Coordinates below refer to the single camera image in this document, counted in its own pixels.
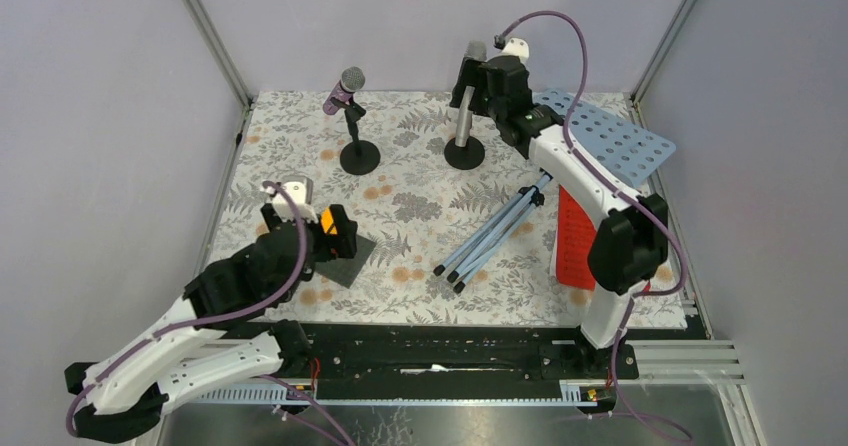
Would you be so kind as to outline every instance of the microphone head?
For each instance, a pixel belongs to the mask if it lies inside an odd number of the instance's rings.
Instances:
[[[485,61],[486,43],[483,41],[469,41],[468,47],[465,49],[465,57],[476,59],[477,61]]]
[[[355,93],[365,86],[365,74],[356,66],[342,72],[342,88],[349,93]]]

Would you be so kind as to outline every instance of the floral pattern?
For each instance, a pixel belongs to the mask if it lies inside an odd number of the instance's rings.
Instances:
[[[350,141],[344,116],[321,111],[326,93],[263,92],[259,95],[210,261],[227,257],[267,231],[259,213],[259,185],[292,174],[315,182],[313,202],[321,210],[344,205],[360,234],[376,242],[350,289],[315,276],[294,299],[266,318],[301,321],[576,326],[591,295],[563,286],[549,275],[556,237],[558,194],[545,188],[545,204],[532,213],[457,296],[433,268],[479,228],[507,198],[539,177],[498,137],[491,120],[474,118],[472,135],[486,148],[483,164],[458,171],[444,160],[454,133],[455,110],[447,93],[362,92],[368,112],[360,135],[374,142],[382,162],[371,174],[351,176],[339,167]],[[626,116],[622,94],[588,94],[585,101]],[[673,284],[660,268],[652,287]],[[680,299],[637,302],[631,326],[685,326]]]

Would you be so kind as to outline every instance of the red object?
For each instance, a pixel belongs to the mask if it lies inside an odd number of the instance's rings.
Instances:
[[[562,187],[559,188],[557,219],[557,281],[566,286],[595,290],[595,277],[589,270],[589,250],[595,240],[595,227],[583,208]],[[651,282],[643,291],[651,289]]]

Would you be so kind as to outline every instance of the gray wall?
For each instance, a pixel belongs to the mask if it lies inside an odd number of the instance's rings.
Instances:
[[[644,103],[771,445],[848,444],[848,0],[701,0]]]
[[[491,43],[538,9],[572,15],[591,53],[589,89],[630,91],[681,0],[203,0],[248,87],[324,90],[359,65],[373,90],[447,90],[469,40]],[[577,38],[558,19],[515,34],[530,42],[534,86],[576,87]]]
[[[181,0],[0,0],[0,444],[191,278],[239,106]]]

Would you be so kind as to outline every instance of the black tripod foot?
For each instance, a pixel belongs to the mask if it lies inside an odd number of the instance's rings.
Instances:
[[[483,148],[483,143],[474,137],[468,138],[464,148],[456,145],[456,139],[451,139],[445,146],[445,159],[448,164],[462,171],[480,166],[485,157],[486,150]]]
[[[362,176],[368,174],[380,164],[380,150],[374,143],[368,141],[360,141],[362,154],[356,154],[356,148],[353,143],[348,144],[342,149],[342,154],[339,158],[342,169],[348,174]]]

